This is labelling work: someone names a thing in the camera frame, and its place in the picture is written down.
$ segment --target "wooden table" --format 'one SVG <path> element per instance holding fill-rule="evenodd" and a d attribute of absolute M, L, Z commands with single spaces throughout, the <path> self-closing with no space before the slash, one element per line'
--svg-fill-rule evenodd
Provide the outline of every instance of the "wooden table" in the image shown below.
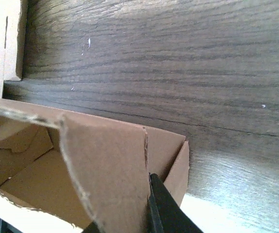
<path fill-rule="evenodd" d="M 5 98 L 185 134 L 188 192 L 279 232 L 279 0 L 30 0 L 24 62 Z"/>

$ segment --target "wooden floor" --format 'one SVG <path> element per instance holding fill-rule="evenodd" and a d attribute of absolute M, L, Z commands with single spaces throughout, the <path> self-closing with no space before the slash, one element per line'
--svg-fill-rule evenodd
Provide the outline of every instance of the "wooden floor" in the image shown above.
<path fill-rule="evenodd" d="M 279 232 L 279 0 L 29 0 L 24 62 L 5 98 L 185 134 L 188 192 Z"/>

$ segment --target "black object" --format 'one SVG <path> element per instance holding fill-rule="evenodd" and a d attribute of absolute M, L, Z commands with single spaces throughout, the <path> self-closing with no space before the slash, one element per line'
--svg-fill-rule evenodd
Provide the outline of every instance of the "black object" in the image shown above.
<path fill-rule="evenodd" d="M 203 233 L 179 208 L 157 174 L 150 175 L 148 233 Z M 101 233 L 92 222 L 82 233 Z"/>

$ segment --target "brown cardboard box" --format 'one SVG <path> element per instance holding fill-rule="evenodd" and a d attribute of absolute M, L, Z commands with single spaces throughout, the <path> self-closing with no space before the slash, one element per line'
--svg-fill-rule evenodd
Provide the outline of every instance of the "brown cardboard box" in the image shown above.
<path fill-rule="evenodd" d="M 180 204 L 188 170 L 182 135 L 0 99 L 0 217 L 25 233 L 144 232 L 149 172 Z"/>
<path fill-rule="evenodd" d="M 22 75 L 27 0 L 0 0 L 0 98 L 3 80 Z"/>

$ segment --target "cardboard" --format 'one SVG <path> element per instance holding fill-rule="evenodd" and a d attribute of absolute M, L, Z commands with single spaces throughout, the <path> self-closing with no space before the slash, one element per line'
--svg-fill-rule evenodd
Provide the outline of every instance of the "cardboard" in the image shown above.
<path fill-rule="evenodd" d="M 3 81 L 22 75 L 27 0 L 0 0 L 0 98 Z"/>
<path fill-rule="evenodd" d="M 46 219 L 74 224 L 70 232 L 93 220 L 107 233 L 145 232 L 149 172 L 180 204 L 188 169 L 182 135 L 0 99 L 0 199 L 10 199 L 0 208 L 22 217 L 2 213 L 23 232 L 35 232 L 24 222 L 51 226 Z"/>

